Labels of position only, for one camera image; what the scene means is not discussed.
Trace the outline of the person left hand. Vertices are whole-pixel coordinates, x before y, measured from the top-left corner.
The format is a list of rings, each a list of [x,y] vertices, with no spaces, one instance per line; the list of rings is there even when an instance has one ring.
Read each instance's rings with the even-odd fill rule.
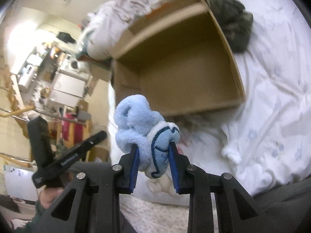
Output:
[[[63,192],[64,188],[51,188],[45,187],[40,195],[39,195],[39,202],[44,209],[48,209],[54,200]]]

